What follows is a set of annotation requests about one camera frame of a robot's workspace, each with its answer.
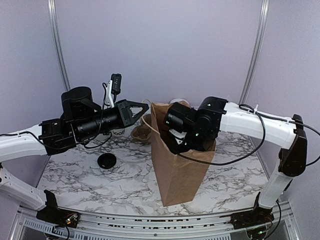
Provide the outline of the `white paper cups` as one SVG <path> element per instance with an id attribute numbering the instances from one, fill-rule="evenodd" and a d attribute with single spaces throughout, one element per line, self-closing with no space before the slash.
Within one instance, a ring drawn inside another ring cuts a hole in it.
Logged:
<path id="1" fill-rule="evenodd" d="M 120 137 L 128 137 L 130 135 L 129 128 L 119 128 L 119 129 L 113 129 L 112 135 L 114 137 L 120 138 Z"/>

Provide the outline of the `brown cardboard cup carrier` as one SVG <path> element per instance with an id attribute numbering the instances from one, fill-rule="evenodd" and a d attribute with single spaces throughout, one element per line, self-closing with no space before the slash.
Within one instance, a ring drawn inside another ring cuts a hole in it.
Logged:
<path id="1" fill-rule="evenodd" d="M 132 139 L 145 145 L 151 144 L 151 128 L 145 124 L 136 126 L 130 133 Z"/>

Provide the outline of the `brown paper takeout bag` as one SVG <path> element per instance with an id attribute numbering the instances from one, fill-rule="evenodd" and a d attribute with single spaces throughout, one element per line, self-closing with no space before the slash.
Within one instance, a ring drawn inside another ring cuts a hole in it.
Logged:
<path id="1" fill-rule="evenodd" d="M 150 104 L 151 160 L 162 205 L 165 207 L 194 199 L 216 153 L 215 140 L 209 140 L 205 144 L 206 151 L 188 150 L 182 153 L 204 163 L 185 159 L 170 150 L 176 142 L 167 135 L 169 128 L 164 124 L 170 106 L 168 103 Z"/>

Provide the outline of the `black plastic cup lid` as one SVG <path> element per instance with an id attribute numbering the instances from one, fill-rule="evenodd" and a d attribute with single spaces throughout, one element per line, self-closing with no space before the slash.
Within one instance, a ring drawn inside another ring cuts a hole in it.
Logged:
<path id="1" fill-rule="evenodd" d="M 98 157 L 97 163 L 102 169 L 111 169 L 116 165 L 117 158 L 112 153 L 104 153 Z"/>

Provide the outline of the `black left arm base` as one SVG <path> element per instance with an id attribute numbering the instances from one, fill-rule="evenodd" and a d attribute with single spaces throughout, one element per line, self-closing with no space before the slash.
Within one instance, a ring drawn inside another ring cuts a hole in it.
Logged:
<path id="1" fill-rule="evenodd" d="M 74 210 L 66 210 L 58 207 L 56 196 L 49 190 L 44 190 L 45 207 L 37 211 L 36 218 L 59 226 L 76 228 L 80 219 L 80 213 Z"/>

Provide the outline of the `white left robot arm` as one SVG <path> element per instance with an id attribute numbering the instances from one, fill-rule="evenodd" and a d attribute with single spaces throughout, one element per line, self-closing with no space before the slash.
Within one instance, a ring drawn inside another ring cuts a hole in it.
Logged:
<path id="1" fill-rule="evenodd" d="M 100 134 L 133 126 L 149 109 L 146 103 L 117 101 L 109 108 L 93 101 L 87 86 L 75 87 L 61 95 L 62 116 L 24 130 L 0 135 L 0 190 L 44 215 L 53 223 L 63 219 L 55 194 L 39 190 L 6 169 L 6 163 L 53 156 L 79 145 L 88 147 Z"/>

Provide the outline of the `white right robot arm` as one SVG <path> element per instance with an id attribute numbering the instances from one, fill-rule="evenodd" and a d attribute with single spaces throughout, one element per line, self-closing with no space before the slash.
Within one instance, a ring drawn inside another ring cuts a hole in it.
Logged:
<path id="1" fill-rule="evenodd" d="M 267 216 L 294 177 L 307 166 L 307 136 L 302 118 L 280 117 L 255 108 L 238 105 L 223 98 L 206 97 L 195 109 L 174 102 L 167 110 L 163 123 L 175 138 L 174 150 L 178 154 L 189 150 L 205 151 L 207 143 L 215 140 L 219 132 L 237 133 L 270 142 L 280 147 L 279 162 L 266 186 L 259 193 L 256 204 L 247 219 L 258 224 Z"/>

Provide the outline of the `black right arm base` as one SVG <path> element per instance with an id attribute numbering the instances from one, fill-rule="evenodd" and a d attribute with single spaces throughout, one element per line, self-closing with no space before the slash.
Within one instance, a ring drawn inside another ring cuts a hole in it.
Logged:
<path id="1" fill-rule="evenodd" d="M 275 219 L 272 214 L 272 208 L 266 209 L 260 207 L 259 197 L 260 192 L 255 198 L 253 209 L 230 215 L 230 223 L 233 225 L 235 230 L 265 224 L 272 222 Z"/>

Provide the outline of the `orange white bowl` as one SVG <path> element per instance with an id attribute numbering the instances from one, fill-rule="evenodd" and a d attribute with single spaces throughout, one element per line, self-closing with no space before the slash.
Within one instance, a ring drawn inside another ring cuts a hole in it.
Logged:
<path id="1" fill-rule="evenodd" d="M 182 98 L 174 98 L 174 99 L 172 99 L 172 100 L 170 101 L 171 104 L 173 104 L 173 103 L 180 103 L 180 102 L 184 102 L 184 103 L 186 103 L 187 105 L 189 104 L 189 102 L 188 102 L 187 100 L 182 99 Z"/>

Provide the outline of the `left rear aluminium post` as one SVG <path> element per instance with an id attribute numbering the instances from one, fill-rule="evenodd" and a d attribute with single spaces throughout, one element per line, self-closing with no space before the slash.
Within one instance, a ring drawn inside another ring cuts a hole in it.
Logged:
<path id="1" fill-rule="evenodd" d="M 48 0 L 48 11 L 49 11 L 49 20 L 52 29 L 53 41 L 55 46 L 55 51 L 57 55 L 58 66 L 60 69 L 62 82 L 66 91 L 71 89 L 71 84 L 69 80 L 69 76 L 67 73 L 67 68 L 65 64 L 64 54 L 63 54 L 63 47 L 60 38 L 60 31 L 59 31 L 59 23 L 58 23 L 58 16 L 56 10 L 56 1 L 55 0 Z"/>

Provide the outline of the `aluminium post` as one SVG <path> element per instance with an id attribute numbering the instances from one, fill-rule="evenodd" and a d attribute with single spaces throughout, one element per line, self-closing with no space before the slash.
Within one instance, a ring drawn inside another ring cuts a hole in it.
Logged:
<path id="1" fill-rule="evenodd" d="M 56 1 L 55 0 L 48 0 L 48 11 L 49 11 L 49 20 L 52 29 L 53 41 L 55 46 L 55 51 L 57 55 L 58 66 L 60 69 L 62 82 L 66 91 L 71 89 L 71 84 L 69 80 L 69 76 L 67 73 L 67 68 L 65 64 L 64 54 L 63 54 L 63 47 L 60 38 L 60 31 L 59 31 L 59 23 L 58 23 L 58 16 L 56 10 Z"/>
<path id="2" fill-rule="evenodd" d="M 259 59 L 263 41 L 264 41 L 269 8 L 270 8 L 270 1 L 262 0 L 252 55 L 249 62 L 249 67 L 247 70 L 242 92 L 239 98 L 239 102 L 238 102 L 239 104 L 244 104 L 247 101 L 250 93 L 251 85 L 254 81 L 255 70 L 256 70 L 256 66 L 258 63 L 258 59 Z"/>

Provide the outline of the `right rear aluminium post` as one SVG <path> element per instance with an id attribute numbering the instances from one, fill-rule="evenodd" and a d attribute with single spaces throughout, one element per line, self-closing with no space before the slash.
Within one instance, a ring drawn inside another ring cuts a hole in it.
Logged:
<path id="1" fill-rule="evenodd" d="M 254 81 L 255 70 L 256 70 L 256 66 L 258 63 L 258 59 L 259 59 L 263 41 L 264 41 L 269 8 L 270 8 L 270 1 L 262 0 L 252 55 L 249 62 L 249 67 L 247 70 L 242 92 L 239 98 L 239 102 L 238 102 L 239 104 L 244 104 L 247 101 L 250 93 L 251 85 Z"/>

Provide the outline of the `front aluminium frame rail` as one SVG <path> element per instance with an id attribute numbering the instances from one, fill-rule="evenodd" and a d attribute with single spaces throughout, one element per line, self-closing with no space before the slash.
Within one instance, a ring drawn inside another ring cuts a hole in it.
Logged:
<path id="1" fill-rule="evenodd" d="M 201 215 L 134 216 L 80 211 L 76 227 L 65 229 L 21 207 L 11 240 L 299 240 L 291 207 L 282 202 L 273 220 L 239 225 L 237 211 Z"/>

